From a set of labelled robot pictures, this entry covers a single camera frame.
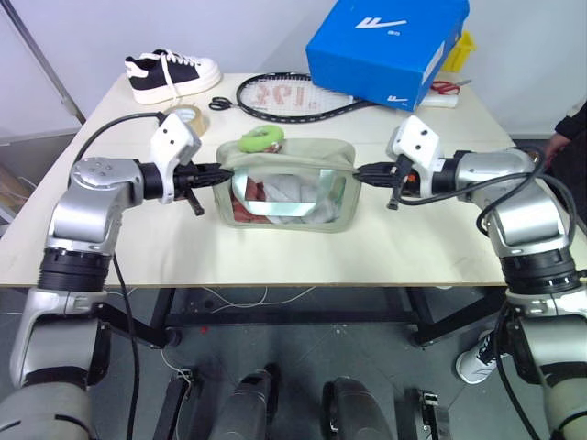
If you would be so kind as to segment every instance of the green strap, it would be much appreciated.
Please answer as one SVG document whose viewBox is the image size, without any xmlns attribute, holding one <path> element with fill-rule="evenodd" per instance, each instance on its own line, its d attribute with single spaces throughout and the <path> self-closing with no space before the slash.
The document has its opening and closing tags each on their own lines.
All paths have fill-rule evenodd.
<svg viewBox="0 0 587 440">
<path fill-rule="evenodd" d="M 234 170 L 232 192 L 238 201 L 253 215 L 275 215 L 287 217 L 303 217 L 310 214 L 322 201 L 326 200 L 334 181 L 334 170 L 320 170 L 318 193 L 315 202 L 259 202 L 245 199 L 247 190 L 248 168 Z"/>
</svg>

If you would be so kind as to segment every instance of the clear plastic pouch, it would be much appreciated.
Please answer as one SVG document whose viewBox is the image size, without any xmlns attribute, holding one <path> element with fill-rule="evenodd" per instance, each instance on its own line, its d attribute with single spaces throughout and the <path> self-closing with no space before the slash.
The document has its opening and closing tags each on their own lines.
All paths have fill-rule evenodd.
<svg viewBox="0 0 587 440">
<path fill-rule="evenodd" d="M 277 153 L 244 153 L 238 142 L 216 159 L 234 176 L 214 187 L 216 204 L 231 226 L 337 232 L 357 206 L 354 148 L 336 139 L 285 139 Z"/>
</svg>

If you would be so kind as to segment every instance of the sneaker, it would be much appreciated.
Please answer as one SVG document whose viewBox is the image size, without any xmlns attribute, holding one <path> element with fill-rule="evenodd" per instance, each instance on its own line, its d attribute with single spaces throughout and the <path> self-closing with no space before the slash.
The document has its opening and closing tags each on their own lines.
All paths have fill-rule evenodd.
<svg viewBox="0 0 587 440">
<path fill-rule="evenodd" d="M 186 57 L 167 49 L 125 59 L 127 77 L 139 104 L 155 104 L 187 94 L 199 94 L 222 78 L 208 58 Z"/>
<path fill-rule="evenodd" d="M 495 367 L 493 330 L 481 333 L 477 344 L 469 351 L 461 353 L 455 363 L 459 377 L 471 385 L 486 380 Z"/>
</svg>

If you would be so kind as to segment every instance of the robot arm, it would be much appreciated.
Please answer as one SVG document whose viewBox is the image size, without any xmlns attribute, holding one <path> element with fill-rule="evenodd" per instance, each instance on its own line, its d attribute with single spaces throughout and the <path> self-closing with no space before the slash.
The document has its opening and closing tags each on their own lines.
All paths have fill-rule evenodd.
<svg viewBox="0 0 587 440">
<path fill-rule="evenodd" d="M 438 136 L 415 116 L 395 132 L 387 154 L 393 164 L 366 165 L 358 178 L 393 188 L 391 209 L 403 201 L 402 193 L 429 198 L 535 168 L 515 148 L 458 152 L 444 159 Z M 520 185 L 521 176 L 464 191 L 459 198 L 483 210 Z M 513 317 L 506 333 L 518 375 L 543 386 L 551 430 L 567 440 L 582 439 L 587 432 L 587 287 L 569 251 L 562 209 L 540 183 L 530 181 L 495 206 L 485 226 L 508 285 Z"/>
<path fill-rule="evenodd" d="M 53 211 L 39 283 L 27 303 L 10 358 L 18 390 L 0 403 L 0 439 L 95 438 L 86 388 L 104 377 L 110 333 L 94 317 L 122 213 L 147 199 L 163 204 L 230 177 L 217 164 L 193 165 L 198 137 L 169 115 L 151 140 L 153 163 L 83 159 Z M 197 199 L 187 196 L 202 214 Z"/>
</svg>

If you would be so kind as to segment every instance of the yellow bin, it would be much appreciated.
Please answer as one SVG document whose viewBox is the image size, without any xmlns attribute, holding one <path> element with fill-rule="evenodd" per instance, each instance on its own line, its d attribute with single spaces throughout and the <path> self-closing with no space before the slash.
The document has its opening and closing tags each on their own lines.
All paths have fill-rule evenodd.
<svg viewBox="0 0 587 440">
<path fill-rule="evenodd" d="M 459 41 L 457 41 L 457 44 L 455 44 L 455 47 L 452 48 L 450 54 L 447 56 L 442 70 L 444 72 L 460 72 L 462 66 L 465 65 L 465 62 L 469 58 L 469 54 L 476 49 L 477 46 L 475 46 L 471 34 L 466 30 L 463 31 Z"/>
</svg>

